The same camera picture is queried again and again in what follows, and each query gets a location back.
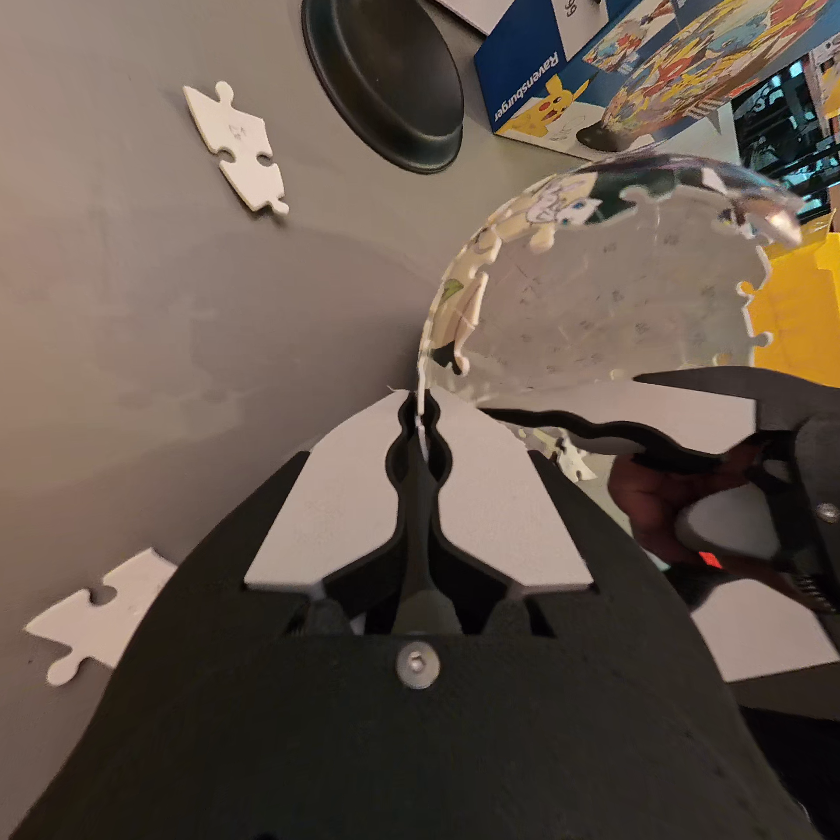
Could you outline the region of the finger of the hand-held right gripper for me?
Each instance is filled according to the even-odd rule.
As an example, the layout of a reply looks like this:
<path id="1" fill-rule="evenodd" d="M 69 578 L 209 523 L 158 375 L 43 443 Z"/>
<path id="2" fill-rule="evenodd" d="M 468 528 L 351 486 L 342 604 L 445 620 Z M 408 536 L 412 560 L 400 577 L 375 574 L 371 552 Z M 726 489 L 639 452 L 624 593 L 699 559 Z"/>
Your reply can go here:
<path id="1" fill-rule="evenodd" d="M 817 616 L 765 584 L 683 565 L 669 569 L 669 582 L 728 684 L 838 664 Z"/>
<path id="2" fill-rule="evenodd" d="M 680 469 L 703 469 L 757 430 L 754 400 L 641 382 L 599 382 L 540 397 L 534 406 L 480 408 L 521 427 L 563 429 L 598 455 L 647 455 Z"/>

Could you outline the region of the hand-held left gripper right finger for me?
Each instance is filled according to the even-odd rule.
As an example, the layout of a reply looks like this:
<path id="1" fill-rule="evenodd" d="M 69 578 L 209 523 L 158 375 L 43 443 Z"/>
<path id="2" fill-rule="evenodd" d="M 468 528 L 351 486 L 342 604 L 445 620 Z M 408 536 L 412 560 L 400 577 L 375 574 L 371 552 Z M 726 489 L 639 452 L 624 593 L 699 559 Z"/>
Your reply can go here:
<path id="1" fill-rule="evenodd" d="M 428 567 L 464 634 L 497 605 L 584 592 L 593 575 L 525 444 L 448 391 L 425 391 L 423 424 L 436 487 Z"/>

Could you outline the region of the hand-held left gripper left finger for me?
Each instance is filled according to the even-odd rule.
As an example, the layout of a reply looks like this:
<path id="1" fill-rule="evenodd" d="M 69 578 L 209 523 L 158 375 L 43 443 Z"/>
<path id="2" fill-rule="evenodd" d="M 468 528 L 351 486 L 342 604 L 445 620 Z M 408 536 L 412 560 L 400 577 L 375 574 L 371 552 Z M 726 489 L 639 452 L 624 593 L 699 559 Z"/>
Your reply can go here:
<path id="1" fill-rule="evenodd" d="M 247 590 L 336 602 L 357 634 L 393 630 L 417 517 L 415 409 L 413 392 L 394 391 L 305 453 Z"/>

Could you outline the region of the partly built puzzle ball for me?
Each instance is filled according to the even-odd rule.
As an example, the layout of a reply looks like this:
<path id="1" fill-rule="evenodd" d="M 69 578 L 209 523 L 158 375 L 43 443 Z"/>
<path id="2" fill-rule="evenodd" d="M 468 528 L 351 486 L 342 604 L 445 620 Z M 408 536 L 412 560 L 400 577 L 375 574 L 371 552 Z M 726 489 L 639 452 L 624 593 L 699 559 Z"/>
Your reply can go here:
<path id="1" fill-rule="evenodd" d="M 766 246 L 802 242 L 801 208 L 765 176 L 683 154 L 627 154 L 527 187 L 444 272 L 418 351 L 418 422 L 425 391 L 483 412 L 751 364 L 744 285 L 769 278 Z"/>

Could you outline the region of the blue puzzle box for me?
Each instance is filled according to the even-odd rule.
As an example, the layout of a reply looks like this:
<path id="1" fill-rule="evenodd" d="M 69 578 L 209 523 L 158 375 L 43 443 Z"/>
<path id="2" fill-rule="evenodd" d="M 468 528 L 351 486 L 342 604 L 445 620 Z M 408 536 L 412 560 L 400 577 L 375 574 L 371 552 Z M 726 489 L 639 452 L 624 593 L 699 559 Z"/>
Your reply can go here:
<path id="1" fill-rule="evenodd" d="M 837 34 L 838 1 L 520 1 L 475 64 L 494 134 L 597 161 L 714 120 Z"/>

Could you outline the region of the joined white puzzle piece pair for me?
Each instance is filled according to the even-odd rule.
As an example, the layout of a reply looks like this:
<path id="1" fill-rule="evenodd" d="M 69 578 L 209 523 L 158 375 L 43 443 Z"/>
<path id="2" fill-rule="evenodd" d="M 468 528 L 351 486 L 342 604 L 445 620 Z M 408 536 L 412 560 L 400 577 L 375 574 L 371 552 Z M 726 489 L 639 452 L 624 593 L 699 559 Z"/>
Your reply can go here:
<path id="1" fill-rule="evenodd" d="M 286 217 L 286 190 L 265 121 L 237 110 L 234 91 L 223 80 L 215 86 L 215 98 L 188 86 L 182 91 L 207 149 L 216 156 L 231 156 L 230 161 L 219 159 L 218 167 L 238 197 L 254 213 L 269 208 L 274 215 Z"/>

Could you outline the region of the black round puzzle stand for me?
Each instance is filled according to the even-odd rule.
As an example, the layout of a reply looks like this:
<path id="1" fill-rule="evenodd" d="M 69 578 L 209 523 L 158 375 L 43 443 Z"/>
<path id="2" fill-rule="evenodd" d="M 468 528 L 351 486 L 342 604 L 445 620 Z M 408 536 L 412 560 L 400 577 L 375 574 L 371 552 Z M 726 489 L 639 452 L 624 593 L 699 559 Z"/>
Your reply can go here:
<path id="1" fill-rule="evenodd" d="M 303 1 L 301 31 L 332 105 L 374 152 L 424 175 L 454 162 L 463 140 L 463 87 L 419 2 Z"/>

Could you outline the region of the person's right hand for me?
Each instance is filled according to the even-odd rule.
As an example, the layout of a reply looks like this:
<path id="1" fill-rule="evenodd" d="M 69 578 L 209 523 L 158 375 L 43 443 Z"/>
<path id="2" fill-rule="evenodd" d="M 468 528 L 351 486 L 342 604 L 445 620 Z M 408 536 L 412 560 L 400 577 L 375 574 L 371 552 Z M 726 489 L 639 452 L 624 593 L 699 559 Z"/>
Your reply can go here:
<path id="1" fill-rule="evenodd" d="M 635 540 L 668 566 L 706 568 L 699 552 L 677 538 L 679 514 L 703 498 L 743 486 L 760 446 L 744 443 L 729 451 L 716 468 L 702 474 L 672 474 L 648 468 L 633 456 L 618 456 L 613 462 L 608 491 L 628 517 Z"/>

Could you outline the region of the yellow plastic bin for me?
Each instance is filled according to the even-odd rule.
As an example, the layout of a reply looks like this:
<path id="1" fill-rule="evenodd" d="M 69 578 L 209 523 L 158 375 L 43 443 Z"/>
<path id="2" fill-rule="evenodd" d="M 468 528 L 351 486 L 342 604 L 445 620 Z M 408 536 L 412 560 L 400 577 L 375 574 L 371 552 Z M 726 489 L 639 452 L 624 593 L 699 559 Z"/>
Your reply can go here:
<path id="1" fill-rule="evenodd" d="M 839 386 L 839 234 L 834 214 L 802 228 L 799 248 L 770 245 L 770 276 L 745 284 L 747 313 L 756 338 L 753 365 L 819 385 Z"/>

